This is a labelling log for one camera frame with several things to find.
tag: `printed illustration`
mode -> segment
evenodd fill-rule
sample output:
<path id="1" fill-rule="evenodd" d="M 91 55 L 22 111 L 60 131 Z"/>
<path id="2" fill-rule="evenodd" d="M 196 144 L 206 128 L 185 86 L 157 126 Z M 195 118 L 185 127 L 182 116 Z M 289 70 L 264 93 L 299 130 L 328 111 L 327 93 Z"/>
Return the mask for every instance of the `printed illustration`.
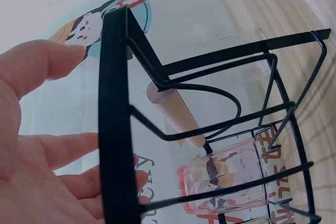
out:
<path id="1" fill-rule="evenodd" d="M 131 8 L 142 30 L 147 33 L 151 23 L 151 9 L 148 0 L 110 0 L 67 23 L 49 40 L 66 45 L 85 46 L 85 58 L 99 57 L 104 14 L 126 5 Z"/>

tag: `black metal bar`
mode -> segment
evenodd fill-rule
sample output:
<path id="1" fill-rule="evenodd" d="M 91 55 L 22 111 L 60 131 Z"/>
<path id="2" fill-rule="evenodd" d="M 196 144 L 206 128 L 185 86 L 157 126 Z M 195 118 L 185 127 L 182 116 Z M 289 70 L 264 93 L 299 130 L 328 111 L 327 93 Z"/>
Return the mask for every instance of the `black metal bar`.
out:
<path id="1" fill-rule="evenodd" d="M 320 57 L 319 57 L 319 59 L 316 63 L 316 66 L 315 66 L 310 78 L 308 79 L 308 82 L 307 82 L 306 86 L 304 87 L 304 89 L 303 89 L 303 91 L 302 91 L 302 93 L 301 93 L 301 95 L 300 95 L 300 97 L 299 97 L 299 99 L 296 103 L 294 111 L 297 109 L 297 107 L 300 105 L 303 98 L 307 94 L 310 86 L 312 85 L 314 79 L 316 78 L 316 76 L 317 76 L 317 74 L 318 74 L 318 72 L 319 72 L 319 70 L 320 70 L 320 68 L 321 68 L 321 66 L 324 62 L 324 59 L 326 58 L 326 55 L 327 55 L 327 47 L 325 46 L 325 43 L 324 43 L 323 39 L 320 38 L 319 34 L 316 31 L 311 31 L 311 34 L 313 35 L 314 39 L 320 45 L 322 52 L 321 52 L 321 55 L 320 55 Z"/>
<path id="2" fill-rule="evenodd" d="M 264 125 L 263 129 L 261 129 L 260 131 L 257 131 L 257 132 L 255 133 L 255 139 L 257 138 L 257 136 L 258 136 L 259 134 L 261 134 L 262 132 L 265 132 L 265 131 L 269 130 L 270 128 L 272 128 L 272 125 L 270 125 L 270 124 L 266 124 L 266 125 Z"/>
<path id="3" fill-rule="evenodd" d="M 297 214 L 300 214 L 300 215 L 303 215 L 303 216 L 306 216 L 306 217 L 309 217 L 310 218 L 310 224 L 317 224 L 321 221 L 321 217 L 320 216 L 317 216 L 315 214 L 311 214 L 309 212 L 305 212 L 305 211 L 302 211 L 302 210 L 299 210 L 299 209 L 296 209 L 294 207 L 290 207 L 290 206 L 286 206 L 284 204 L 280 204 L 280 207 L 282 208 L 285 208 L 289 211 L 292 211 L 292 212 L 295 212 Z"/>
<path id="4" fill-rule="evenodd" d="M 149 74 L 153 74 L 156 79 L 169 80 L 168 75 L 156 56 L 151 44 L 143 33 L 138 21 L 132 11 L 127 9 L 127 44 L 134 52 L 139 63 L 144 67 L 144 70 Z"/>
<path id="5" fill-rule="evenodd" d="M 278 120 L 278 121 L 275 121 L 272 123 L 272 125 L 274 124 L 277 124 L 277 123 L 281 123 L 282 120 Z M 215 139 L 211 139 L 211 140 L 208 140 L 209 143 L 214 143 L 214 142 L 218 142 L 220 140 L 224 140 L 224 139 L 228 139 L 228 138 L 231 138 L 231 137 L 234 137 L 234 136 L 239 136 L 239 135 L 243 135 L 243 134 L 246 134 L 246 133 L 249 133 L 250 131 L 255 131 L 255 130 L 258 130 L 260 128 L 264 128 L 264 127 L 268 127 L 268 124 L 266 125 L 261 125 L 260 127 L 255 127 L 253 129 L 249 129 L 249 130 L 244 130 L 244 131 L 240 131 L 240 132 L 237 132 L 237 133 L 233 133 L 233 134 L 230 134 L 230 135 L 226 135 L 226 136 L 221 136 L 221 137 L 218 137 L 218 138 L 215 138 Z"/>
<path id="6" fill-rule="evenodd" d="M 276 201 L 276 202 L 273 202 L 273 201 L 268 201 L 268 203 L 272 204 L 272 205 L 279 205 L 279 204 L 287 204 L 287 203 L 290 203 L 291 201 L 293 200 L 293 198 L 288 198 L 288 199 L 284 199 L 284 200 L 280 200 L 280 201 Z"/>
<path id="7" fill-rule="evenodd" d="M 271 61 L 267 61 L 267 62 L 269 64 L 269 66 L 271 67 L 272 62 Z M 278 86 L 278 89 L 279 89 L 280 96 L 281 96 L 282 100 L 284 102 L 289 101 L 289 97 L 287 95 L 285 85 L 282 82 L 282 79 L 280 77 L 280 74 L 279 74 L 278 70 L 275 71 L 275 82 Z M 301 163 L 306 163 L 307 162 L 307 156 L 306 156 L 306 152 L 305 152 L 305 149 L 304 149 L 304 146 L 303 146 L 303 141 L 302 141 L 301 133 L 300 133 L 300 130 L 299 130 L 298 122 L 297 122 L 294 114 L 292 114 L 291 117 L 290 117 L 290 125 L 291 125 L 292 131 L 293 131 L 296 146 L 298 148 L 300 161 L 301 161 Z M 305 180 L 304 184 L 306 186 L 309 212 L 311 214 L 315 214 L 314 195 L 313 195 L 310 173 L 309 173 L 308 170 L 303 171 L 303 177 L 304 177 L 304 180 Z"/>
<path id="8" fill-rule="evenodd" d="M 260 117 L 261 115 L 269 115 L 272 113 L 275 113 L 277 111 L 283 110 L 283 109 L 288 109 L 291 107 L 294 107 L 295 104 L 293 102 L 287 102 L 283 103 L 274 107 L 270 107 L 268 109 L 265 109 L 264 111 L 258 111 L 249 115 L 244 115 L 239 118 L 231 119 L 222 123 L 217 123 L 213 124 L 210 126 L 202 127 L 199 129 L 195 129 L 192 131 L 187 131 L 183 133 L 177 133 L 177 134 L 172 134 L 172 135 L 166 135 L 164 134 L 158 127 L 156 127 L 151 121 L 149 121 L 140 111 L 138 111 L 134 106 L 130 105 L 127 109 L 125 110 L 125 113 L 128 115 L 134 116 L 136 119 L 138 119 L 143 125 L 145 125 L 150 131 L 152 131 L 155 135 L 157 135 L 159 138 L 165 140 L 165 141 L 176 141 L 192 136 L 197 136 L 201 134 L 205 134 L 211 131 L 215 131 L 218 129 L 226 128 L 226 127 L 231 127 L 233 125 L 239 124 L 239 123 L 244 123 L 247 121 L 251 121 L 253 119 L 256 119 Z"/>
<path id="9" fill-rule="evenodd" d="M 203 145 L 203 149 L 205 150 L 207 155 L 213 152 L 211 146 L 209 145 L 209 142 L 205 142 L 205 144 Z"/>
<path id="10" fill-rule="evenodd" d="M 330 29 L 323 29 L 317 30 L 316 33 L 321 39 L 327 39 L 330 35 L 330 31 Z M 164 65 L 163 68 L 165 70 L 165 73 L 170 76 L 172 74 L 208 66 L 221 61 L 232 60 L 243 56 L 257 54 L 259 52 L 264 52 L 265 50 L 274 50 L 313 41 L 315 41 L 315 38 L 310 32 L 298 33 L 273 39 L 252 42 L 237 47 L 231 47 L 224 50 L 195 56 L 192 58 Z"/>
<path id="11" fill-rule="evenodd" d="M 241 105 L 240 102 L 238 101 L 238 99 L 230 94 L 229 92 L 219 89 L 219 88 L 215 88 L 215 87 L 211 87 L 211 86 L 207 86 L 207 85 L 199 85 L 199 84 L 186 84 L 186 83 L 180 83 L 180 84 L 176 84 L 173 86 L 175 89 L 178 90 L 196 90 L 196 91 L 204 91 L 204 92 L 210 92 L 210 93 L 214 93 L 214 94 L 219 94 L 222 95 L 228 99 L 230 99 L 231 101 L 234 102 L 234 104 L 237 107 L 237 113 L 236 116 L 234 118 L 239 118 L 241 115 Z M 209 136 L 205 136 L 205 139 L 209 140 L 215 136 L 218 136 L 220 134 L 222 134 L 223 132 L 227 131 L 230 128 L 230 126 L 228 127 L 224 127 L 223 129 L 220 129 L 219 131 L 212 133 Z"/>
<path id="12" fill-rule="evenodd" d="M 270 149 L 270 150 L 268 150 L 267 152 L 263 153 L 263 154 L 262 154 L 262 157 L 266 157 L 267 155 L 269 155 L 269 154 L 275 152 L 277 149 L 280 149 L 280 148 L 281 148 L 281 144 L 274 145 L 274 146 L 272 147 L 272 149 Z"/>
<path id="13" fill-rule="evenodd" d="M 277 132 L 275 133 L 275 136 L 272 138 L 272 141 L 270 142 L 270 144 L 268 145 L 268 149 L 272 149 L 273 145 L 275 143 L 275 141 L 278 139 L 281 131 L 285 128 L 286 124 L 288 123 L 289 119 L 291 118 L 291 116 L 293 115 L 294 112 L 294 108 L 290 108 L 287 111 L 287 115 L 284 118 L 284 120 L 282 121 L 282 124 L 280 125 L 279 129 L 277 130 Z"/>
<path id="14" fill-rule="evenodd" d="M 245 64 L 249 64 L 249 63 L 253 63 L 253 62 L 261 61 L 261 60 L 267 60 L 267 59 L 272 59 L 273 61 L 275 61 L 275 63 L 278 61 L 277 56 L 275 54 L 268 53 L 268 54 L 263 54 L 263 55 L 258 55 L 258 56 L 252 56 L 252 57 L 245 58 L 242 60 L 236 60 L 236 61 L 226 63 L 226 64 L 223 64 L 217 67 L 212 67 L 212 68 L 198 71 L 196 73 L 187 74 L 185 76 L 178 77 L 172 80 L 164 80 L 164 81 L 156 80 L 156 81 L 158 85 L 160 86 L 159 90 L 163 91 L 163 90 L 174 87 L 174 85 L 178 83 L 182 83 L 182 82 L 193 80 L 193 79 L 196 79 L 202 76 L 206 76 L 208 74 L 224 71 L 230 68 L 236 68 L 236 67 L 239 67 Z"/>
<path id="15" fill-rule="evenodd" d="M 275 73 L 275 70 L 277 68 L 277 58 L 275 58 L 273 61 L 272 61 L 272 67 L 271 67 L 271 75 L 270 75 L 270 78 L 269 78 L 269 81 L 268 81 L 268 86 L 267 86 L 267 90 L 266 90 L 266 95 L 265 95 L 265 100 L 264 100 L 264 104 L 262 105 L 262 109 L 261 110 L 264 110 L 266 107 L 267 107 L 267 103 L 268 103 L 268 100 L 269 100 L 269 96 L 271 95 L 271 90 L 272 90 L 272 85 L 273 85 L 273 81 L 274 81 L 274 73 Z M 260 117 L 259 119 L 259 123 L 258 123 L 258 126 L 261 126 L 262 124 L 262 120 L 264 119 L 263 116 Z"/>
<path id="16" fill-rule="evenodd" d="M 218 221 L 219 221 L 219 224 L 227 224 L 225 220 L 225 214 L 219 214 Z"/>
<path id="17" fill-rule="evenodd" d="M 184 197 L 177 197 L 177 198 L 172 198 L 172 199 L 161 200 L 161 201 L 153 202 L 147 205 L 141 205 L 140 206 L 141 212 L 152 211 L 155 209 L 160 209 L 163 207 L 168 207 L 174 204 L 184 203 L 188 201 L 194 201 L 194 200 L 200 200 L 200 199 L 206 199 L 206 198 L 212 198 L 212 197 L 217 197 L 221 195 L 228 195 L 228 194 L 236 193 L 241 190 L 245 190 L 245 189 L 255 187 L 255 186 L 260 186 L 260 185 L 263 185 L 269 182 L 273 182 L 273 181 L 288 177 L 295 173 L 306 170 L 311 166 L 313 166 L 313 162 L 307 162 L 302 165 L 293 167 L 291 169 L 288 169 L 288 170 L 285 170 L 279 173 L 275 173 L 268 177 L 261 178 L 261 179 L 251 181 L 251 182 L 247 182 L 241 185 L 231 186 L 231 187 L 227 187 L 227 188 L 223 188 L 223 189 L 219 189 L 215 191 L 208 191 L 206 193 L 201 193 L 201 194 L 196 194 L 196 195 L 188 195 Z"/>
<path id="18" fill-rule="evenodd" d="M 126 8 L 106 13 L 102 29 L 98 135 L 101 194 L 107 224 L 140 224 L 140 210 L 133 172 L 130 117 L 123 113 L 129 106 L 127 46 L 125 43 L 126 15 Z M 111 132 L 119 141 L 111 141 Z M 111 157 L 122 160 L 122 165 L 116 165 L 113 173 L 111 173 Z M 122 187 L 113 174 L 118 174 L 123 178 Z"/>

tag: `wire dish rack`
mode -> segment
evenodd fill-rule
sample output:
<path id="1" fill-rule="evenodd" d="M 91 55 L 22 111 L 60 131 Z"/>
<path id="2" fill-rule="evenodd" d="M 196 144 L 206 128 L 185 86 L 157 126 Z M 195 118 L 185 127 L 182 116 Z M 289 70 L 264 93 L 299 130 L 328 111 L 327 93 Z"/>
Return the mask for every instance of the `wire dish rack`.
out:
<path id="1" fill-rule="evenodd" d="M 310 224 L 319 223 L 321 221 L 321 217 L 317 216 L 315 213 L 312 183 L 309 173 L 309 168 L 313 165 L 313 162 L 309 162 L 307 160 L 299 126 L 295 117 L 295 110 L 307 94 L 307 91 L 309 90 L 326 57 L 327 48 L 323 40 L 328 39 L 329 35 L 330 29 L 310 31 L 306 33 L 299 33 L 252 42 L 241 46 L 195 56 L 167 65 L 162 65 L 128 7 L 121 7 L 106 13 L 104 16 L 102 30 L 98 107 L 101 193 L 106 223 L 140 223 L 140 214 L 146 211 L 167 207 L 182 202 L 235 193 L 251 187 L 265 185 L 269 182 L 285 178 L 298 172 L 303 172 L 303 177 L 305 179 L 304 183 L 307 191 L 309 211 L 302 211 L 286 204 L 292 201 L 292 198 L 278 202 L 268 201 L 268 204 L 279 205 L 282 208 L 306 216 L 310 219 Z M 321 55 L 298 101 L 293 102 L 289 100 L 286 88 L 277 70 L 278 58 L 275 54 L 270 53 L 270 50 L 305 44 L 309 42 L 316 42 L 319 44 L 321 47 Z M 167 89 L 183 89 L 220 94 L 232 100 L 236 104 L 237 114 L 235 118 L 188 132 L 172 135 L 164 134 L 134 106 L 129 104 L 127 65 L 128 59 L 132 58 L 132 55 L 137 58 L 159 91 L 164 91 Z M 175 79 L 170 78 L 171 75 L 177 73 L 229 60 L 235 61 L 186 74 Z M 240 116 L 241 105 L 239 100 L 224 90 L 210 86 L 183 83 L 208 74 L 262 60 L 267 60 L 271 70 L 266 96 L 262 110 L 249 115 Z M 280 92 L 283 103 L 267 108 L 271 87 L 274 82 L 276 83 L 276 86 Z M 286 111 L 286 116 L 284 119 L 268 124 L 262 123 L 264 116 L 281 110 Z M 187 137 L 216 131 L 215 133 L 206 137 L 207 141 L 203 148 L 207 154 L 212 152 L 211 143 L 213 142 L 221 141 L 241 134 L 246 134 L 248 132 L 251 133 L 251 136 L 256 139 L 259 134 L 270 129 L 271 127 L 274 127 L 276 129 L 276 134 L 268 146 L 268 151 L 263 154 L 263 156 L 269 155 L 270 153 L 281 148 L 281 145 L 275 144 L 275 141 L 281 131 L 284 129 L 285 125 L 290 123 L 300 157 L 300 165 L 283 170 L 282 172 L 270 176 L 264 176 L 263 178 L 255 181 L 235 185 L 232 187 L 209 191 L 197 195 L 188 195 L 184 197 L 152 202 L 147 205 L 139 205 L 135 186 L 130 116 L 135 117 L 150 131 L 152 131 L 164 141 L 176 141 Z M 246 129 L 235 134 L 219 136 L 233 125 L 254 119 L 259 119 L 259 123 L 253 129 Z M 113 132 L 114 137 L 118 139 L 118 141 L 111 141 L 111 132 Z M 111 157 L 113 157 L 113 159 L 123 160 L 123 165 L 114 167 L 116 170 L 113 173 L 111 173 L 110 170 Z M 119 176 L 123 178 L 122 187 L 119 186 L 120 182 L 114 177 L 113 174 L 119 174 Z M 219 214 L 218 219 L 221 224 L 225 223 L 224 214 Z"/>

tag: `hand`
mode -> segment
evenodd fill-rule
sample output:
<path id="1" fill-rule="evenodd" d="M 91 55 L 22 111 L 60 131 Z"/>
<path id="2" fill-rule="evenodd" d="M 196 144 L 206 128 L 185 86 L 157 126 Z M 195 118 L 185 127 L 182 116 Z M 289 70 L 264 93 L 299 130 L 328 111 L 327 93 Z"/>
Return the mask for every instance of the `hand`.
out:
<path id="1" fill-rule="evenodd" d="M 97 134 L 18 136 L 19 100 L 46 79 L 68 75 L 84 54 L 84 47 L 37 40 L 0 55 L 1 224 L 104 223 L 99 167 L 81 175 L 53 172 L 96 150 Z M 140 190 L 146 172 L 137 171 L 136 178 Z M 149 202 L 143 196 L 139 200 Z"/>

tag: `plastic sheet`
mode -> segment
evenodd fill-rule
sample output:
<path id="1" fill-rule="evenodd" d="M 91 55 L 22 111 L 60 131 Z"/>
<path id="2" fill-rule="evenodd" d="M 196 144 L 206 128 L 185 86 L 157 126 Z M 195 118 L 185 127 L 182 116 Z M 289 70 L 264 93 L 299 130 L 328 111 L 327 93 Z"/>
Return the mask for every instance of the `plastic sheet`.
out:
<path id="1" fill-rule="evenodd" d="M 21 100 L 23 116 L 20 134 L 60 135 L 97 132 L 102 19 L 105 12 L 118 6 L 128 5 L 132 9 L 163 64 L 264 38 L 262 32 L 258 30 L 239 31 L 222 0 L 34 0 L 33 2 L 31 6 L 14 6 L 15 15 L 5 17 L 12 22 L 18 20 L 15 26 L 7 26 L 6 32 L 14 35 L 23 30 L 24 33 L 20 36 L 6 37 L 4 39 L 6 46 L 1 50 L 25 40 L 42 38 L 65 44 L 84 45 L 86 58 L 68 77 L 45 82 Z M 156 122 L 162 130 L 168 133 L 174 131 L 147 100 L 145 92 L 150 83 L 147 74 L 135 58 L 130 59 L 128 63 L 130 103 L 139 108 L 151 121 Z M 249 68 L 242 67 L 203 77 L 198 83 L 233 93 L 239 97 L 243 114 L 247 114 L 252 112 L 255 106 L 261 108 L 263 97 L 258 92 L 258 78 L 263 74 L 268 72 L 262 65 L 253 65 Z M 255 87 L 252 90 L 256 90 L 252 94 L 251 85 Z M 223 101 L 223 98 L 207 93 L 195 96 L 191 91 L 183 91 L 181 96 L 199 126 L 228 120 L 235 115 L 236 108 Z M 249 122 L 229 131 L 243 130 L 252 125 Z M 172 144 L 160 141 L 136 120 L 132 121 L 132 138 L 134 151 L 140 159 L 135 168 L 143 169 L 149 175 L 149 182 L 140 194 L 152 200 L 178 196 L 177 168 L 189 163 L 197 155 L 203 156 L 204 150 L 192 148 L 183 141 Z M 213 148 L 218 150 L 241 140 L 242 137 L 228 139 L 225 143 L 215 143 Z M 113 138 L 113 132 L 111 141 L 118 141 Z M 98 151 L 95 151 L 55 173 L 79 174 L 98 163 Z M 111 164 L 111 170 L 113 165 L 120 163 L 115 161 L 115 164 Z M 265 207 L 261 207 L 253 211 L 237 212 L 229 217 L 238 222 L 264 216 L 265 211 Z M 144 219 L 144 223 L 190 222 L 207 224 L 208 219 L 187 215 L 182 206 L 149 212 Z"/>

